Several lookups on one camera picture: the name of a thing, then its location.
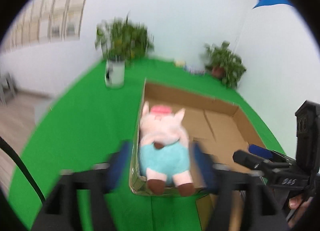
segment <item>brown flower pot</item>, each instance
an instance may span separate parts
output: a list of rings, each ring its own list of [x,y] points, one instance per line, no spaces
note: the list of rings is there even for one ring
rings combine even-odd
[[[216,66],[212,68],[211,75],[217,79],[222,79],[225,73],[224,68]]]

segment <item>green backdrop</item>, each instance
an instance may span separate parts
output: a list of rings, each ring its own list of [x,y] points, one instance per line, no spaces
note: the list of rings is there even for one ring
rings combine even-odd
[[[170,62],[141,59],[125,71],[125,85],[108,89],[105,64],[93,68],[55,104],[33,133],[21,158],[44,195],[48,195],[61,169],[88,170],[117,151],[123,139],[132,139],[145,78],[214,96],[241,106],[269,149],[281,146],[254,110],[234,90],[210,75],[190,75]],[[128,169],[119,188],[105,196],[119,231],[200,231],[196,197],[144,197],[131,193]],[[87,191],[79,192],[84,230],[92,230]],[[31,227],[41,207],[39,198],[20,170],[16,170],[9,201]]]

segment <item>human hand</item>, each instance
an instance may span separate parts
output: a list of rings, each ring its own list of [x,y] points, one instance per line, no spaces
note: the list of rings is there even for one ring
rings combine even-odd
[[[296,222],[302,217],[302,215],[305,213],[305,211],[307,210],[308,206],[310,205],[311,200],[312,200],[312,197],[310,197],[306,202],[304,202],[300,206],[298,211],[295,212],[295,215],[288,222],[288,225],[289,225],[290,228],[293,227],[296,224]],[[293,197],[293,198],[289,199],[289,208],[297,209],[301,202],[302,202],[302,195],[298,195],[296,197]]]

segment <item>pig plush ear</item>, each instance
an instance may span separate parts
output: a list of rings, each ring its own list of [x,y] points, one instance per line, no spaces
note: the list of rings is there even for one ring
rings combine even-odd
[[[145,116],[148,113],[149,113],[149,102],[146,101],[142,108],[142,116]]]
[[[181,123],[184,117],[184,113],[186,112],[185,109],[180,109],[175,115],[174,118]]]

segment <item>black cable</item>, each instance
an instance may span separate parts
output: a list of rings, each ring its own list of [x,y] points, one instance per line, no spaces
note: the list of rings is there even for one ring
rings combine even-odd
[[[25,178],[27,179],[27,181],[30,183],[30,185],[33,187],[33,189],[35,190],[35,192],[38,194],[39,199],[41,200],[42,204],[45,202],[45,198],[39,188],[39,186],[37,185],[37,183],[35,182],[35,180],[33,179],[33,177],[31,176],[30,172],[28,171],[27,167],[24,165],[24,163],[22,162],[22,160],[20,159],[20,157],[17,155],[17,153],[12,149],[11,146],[8,145],[8,143],[2,139],[2,137],[0,137],[0,148],[15,162],[15,164],[19,167],[19,169],[21,170],[21,172],[23,173],[23,175],[25,176]]]

